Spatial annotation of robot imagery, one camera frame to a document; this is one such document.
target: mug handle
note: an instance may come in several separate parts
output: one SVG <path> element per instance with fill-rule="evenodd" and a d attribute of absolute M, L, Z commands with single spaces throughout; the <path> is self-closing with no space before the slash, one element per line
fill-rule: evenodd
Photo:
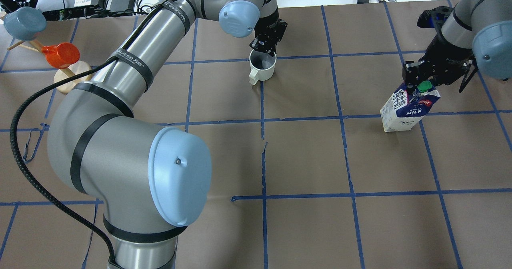
<path fill-rule="evenodd" d="M 256 85 L 256 83 L 258 82 L 258 79 L 256 79 L 258 72 L 258 69 L 253 68 L 251 70 L 251 73 L 249 74 L 249 83 L 251 83 L 252 85 Z"/>

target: blue and white carton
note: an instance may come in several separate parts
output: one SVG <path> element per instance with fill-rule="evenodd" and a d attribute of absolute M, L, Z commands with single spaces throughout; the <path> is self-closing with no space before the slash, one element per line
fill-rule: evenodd
<path fill-rule="evenodd" d="M 384 107 L 380 109 L 385 132 L 411 130 L 430 112 L 432 105 L 441 96 L 430 81 L 425 82 L 418 86 L 412 95 L 407 94 L 404 83 L 395 90 Z"/>

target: green cap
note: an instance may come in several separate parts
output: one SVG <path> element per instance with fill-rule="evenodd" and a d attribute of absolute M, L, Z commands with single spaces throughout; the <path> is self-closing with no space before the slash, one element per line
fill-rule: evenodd
<path fill-rule="evenodd" d="M 421 93 L 428 91 L 428 89 L 430 89 L 430 88 L 432 88 L 432 83 L 430 83 L 430 81 L 428 81 L 428 80 L 425 80 L 418 85 L 418 90 Z"/>

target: red mug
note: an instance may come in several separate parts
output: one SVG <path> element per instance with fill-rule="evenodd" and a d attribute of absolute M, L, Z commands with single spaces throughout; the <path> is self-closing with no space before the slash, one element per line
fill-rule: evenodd
<path fill-rule="evenodd" d="M 41 52 L 46 56 L 46 61 L 55 68 L 64 69 L 78 62 L 80 52 L 75 45 L 64 42 L 59 45 L 43 46 Z"/>

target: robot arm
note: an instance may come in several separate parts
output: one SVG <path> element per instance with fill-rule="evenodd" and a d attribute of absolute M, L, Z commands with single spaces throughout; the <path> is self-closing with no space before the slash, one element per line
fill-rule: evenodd
<path fill-rule="evenodd" d="M 465 76 L 462 91 L 480 70 L 493 78 L 512 77 L 512 0 L 461 0 L 455 9 L 446 6 L 425 11 L 419 27 L 434 27 L 437 35 L 417 62 L 402 65 L 411 94 L 422 81 L 450 85 Z M 475 66 L 467 78 L 471 66 Z"/>
<path fill-rule="evenodd" d="M 132 112 L 196 18 L 218 20 L 237 37 L 256 29 L 254 47 L 267 53 L 286 27 L 276 0 L 161 0 L 114 61 L 71 90 L 52 120 L 55 173 L 105 202 L 104 224 L 117 240 L 117 264 L 109 268 L 170 269 L 176 236 L 205 205 L 212 173 L 205 143 L 133 119 Z"/>

